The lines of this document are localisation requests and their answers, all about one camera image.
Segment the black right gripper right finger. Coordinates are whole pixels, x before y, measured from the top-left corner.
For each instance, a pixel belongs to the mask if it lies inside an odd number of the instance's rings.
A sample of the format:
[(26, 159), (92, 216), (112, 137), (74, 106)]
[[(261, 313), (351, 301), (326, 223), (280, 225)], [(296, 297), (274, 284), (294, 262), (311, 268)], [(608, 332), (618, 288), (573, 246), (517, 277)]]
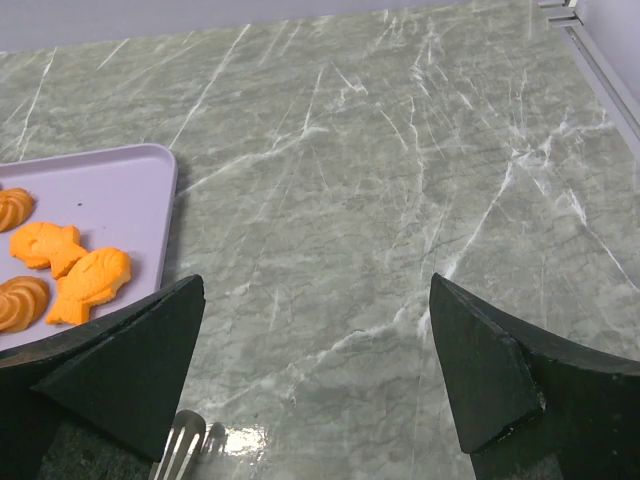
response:
[(534, 326), (439, 274), (429, 310), (476, 478), (638, 478), (638, 362)]

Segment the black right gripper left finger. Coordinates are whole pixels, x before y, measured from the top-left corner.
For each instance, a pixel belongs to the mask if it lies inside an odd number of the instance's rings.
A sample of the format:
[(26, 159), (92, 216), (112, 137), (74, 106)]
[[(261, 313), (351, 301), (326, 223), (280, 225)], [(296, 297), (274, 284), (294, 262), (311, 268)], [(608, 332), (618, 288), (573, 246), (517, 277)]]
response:
[(205, 309), (185, 277), (1, 353), (4, 479), (145, 479), (163, 455)]

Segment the metal tongs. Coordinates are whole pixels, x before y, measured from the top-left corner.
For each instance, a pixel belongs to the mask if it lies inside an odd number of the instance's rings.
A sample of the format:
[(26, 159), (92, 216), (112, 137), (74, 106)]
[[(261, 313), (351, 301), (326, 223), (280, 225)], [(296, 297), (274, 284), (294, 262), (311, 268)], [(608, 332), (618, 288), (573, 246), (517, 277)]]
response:
[(162, 459), (151, 467), (149, 480), (186, 479), (206, 438), (204, 418), (192, 410), (176, 413)]

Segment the orange fish cookie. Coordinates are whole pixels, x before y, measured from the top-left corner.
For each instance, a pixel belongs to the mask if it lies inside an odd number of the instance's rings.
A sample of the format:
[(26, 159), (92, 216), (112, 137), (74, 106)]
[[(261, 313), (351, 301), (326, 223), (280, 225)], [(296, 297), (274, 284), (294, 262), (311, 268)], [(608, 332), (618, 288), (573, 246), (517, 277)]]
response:
[(81, 325), (94, 306), (115, 298), (131, 280), (131, 258), (113, 247), (94, 250), (76, 262), (69, 273), (57, 281), (57, 297), (46, 323)]
[(9, 253), (30, 269), (51, 269), (58, 280), (88, 254), (80, 245), (79, 230), (49, 222), (33, 222), (20, 227), (9, 240)]

